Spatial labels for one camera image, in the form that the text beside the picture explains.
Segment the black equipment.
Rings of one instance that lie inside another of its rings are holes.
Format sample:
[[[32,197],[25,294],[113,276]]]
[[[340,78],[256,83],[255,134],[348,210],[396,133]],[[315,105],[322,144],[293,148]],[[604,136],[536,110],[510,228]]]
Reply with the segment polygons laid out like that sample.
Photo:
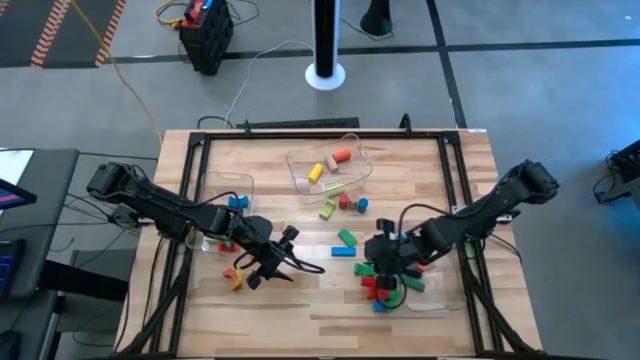
[[[594,192],[596,201],[604,205],[631,198],[640,209],[640,139],[620,151],[613,151],[606,164],[612,184],[606,191]]]

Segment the black crate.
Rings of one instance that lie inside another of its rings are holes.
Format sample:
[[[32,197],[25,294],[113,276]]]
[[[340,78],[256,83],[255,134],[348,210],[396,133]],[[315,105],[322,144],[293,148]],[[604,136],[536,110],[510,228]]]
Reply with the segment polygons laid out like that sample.
[[[233,25],[226,0],[190,0],[179,39],[195,71],[217,74],[233,36]]]

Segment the black cone base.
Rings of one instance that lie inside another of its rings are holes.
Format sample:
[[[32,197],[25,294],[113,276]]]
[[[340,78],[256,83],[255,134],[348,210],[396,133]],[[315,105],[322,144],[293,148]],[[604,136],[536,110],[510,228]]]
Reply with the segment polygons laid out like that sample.
[[[384,36],[391,33],[390,0],[371,0],[369,7],[360,20],[361,29],[372,36]]]

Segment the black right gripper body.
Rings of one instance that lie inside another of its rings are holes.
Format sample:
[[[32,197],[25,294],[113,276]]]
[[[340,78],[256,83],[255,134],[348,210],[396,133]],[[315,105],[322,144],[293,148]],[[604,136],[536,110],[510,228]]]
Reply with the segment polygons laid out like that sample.
[[[415,234],[395,240],[378,234],[365,242],[364,256],[378,275],[401,273],[415,263],[426,264],[420,240]]]

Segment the black power strip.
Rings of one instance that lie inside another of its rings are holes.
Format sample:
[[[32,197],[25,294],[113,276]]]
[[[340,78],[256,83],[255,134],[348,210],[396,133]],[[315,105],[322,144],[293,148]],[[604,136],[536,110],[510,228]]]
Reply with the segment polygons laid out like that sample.
[[[304,129],[304,128],[359,128],[358,117],[321,118],[310,120],[289,120],[272,122],[249,122],[237,125],[238,129]]]

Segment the clear plastic bin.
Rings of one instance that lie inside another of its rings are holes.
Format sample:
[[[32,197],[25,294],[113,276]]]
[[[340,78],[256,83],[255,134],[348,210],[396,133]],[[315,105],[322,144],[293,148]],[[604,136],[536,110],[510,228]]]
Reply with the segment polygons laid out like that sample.
[[[335,152],[349,149],[351,158],[338,164],[338,171],[331,173],[325,163],[325,157]],[[341,184],[344,193],[357,193],[373,172],[373,164],[361,139],[354,133],[347,133],[337,139],[313,139],[299,149],[286,154],[294,188],[305,204],[321,203],[328,197],[326,188]],[[308,175],[314,164],[321,163],[324,171],[316,184],[308,181]]]
[[[203,192],[199,195],[197,200],[203,202],[209,198],[214,197],[211,204],[215,205],[227,205],[228,198],[230,196],[242,197],[247,196],[250,200],[250,206],[248,209],[240,209],[243,215],[250,215],[253,207],[254,198],[254,179],[251,175],[245,173],[234,172],[219,172],[211,171],[202,176],[201,182],[203,185]],[[197,251],[203,251],[208,253],[221,253],[217,251],[216,246],[203,246],[203,237],[214,238],[201,233],[196,233],[194,237],[186,241],[186,245]]]
[[[420,278],[426,285],[424,292],[407,288],[406,306],[419,313],[444,313],[465,306],[458,255],[455,249],[426,265]]]

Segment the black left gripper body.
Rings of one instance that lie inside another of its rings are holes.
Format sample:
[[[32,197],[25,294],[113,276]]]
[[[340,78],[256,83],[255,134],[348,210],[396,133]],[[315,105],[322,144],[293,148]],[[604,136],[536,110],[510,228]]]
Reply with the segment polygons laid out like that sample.
[[[280,274],[278,267],[288,254],[288,239],[271,240],[272,230],[271,222],[261,216],[230,217],[223,234],[244,250],[234,261],[233,268],[240,268],[240,261],[251,255],[253,262],[259,264],[258,274]]]

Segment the orange striped floor mat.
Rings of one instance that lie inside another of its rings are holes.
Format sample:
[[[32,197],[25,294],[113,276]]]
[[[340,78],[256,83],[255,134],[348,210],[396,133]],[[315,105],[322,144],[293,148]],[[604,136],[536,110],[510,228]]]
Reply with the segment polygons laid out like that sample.
[[[127,0],[0,0],[0,68],[103,64]]]

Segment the tablet screen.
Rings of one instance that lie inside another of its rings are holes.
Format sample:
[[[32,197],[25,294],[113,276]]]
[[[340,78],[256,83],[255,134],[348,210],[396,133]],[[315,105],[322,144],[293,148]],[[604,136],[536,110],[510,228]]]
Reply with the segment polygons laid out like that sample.
[[[17,185],[0,179],[0,210],[7,210],[37,202],[37,196]]]

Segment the white standing fan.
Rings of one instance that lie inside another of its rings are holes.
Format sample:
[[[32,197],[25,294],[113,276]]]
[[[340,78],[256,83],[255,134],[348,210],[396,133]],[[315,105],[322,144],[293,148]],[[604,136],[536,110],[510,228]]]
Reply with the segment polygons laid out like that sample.
[[[305,71],[307,83],[319,91],[338,89],[346,71],[338,62],[341,0],[311,0],[313,62]]]

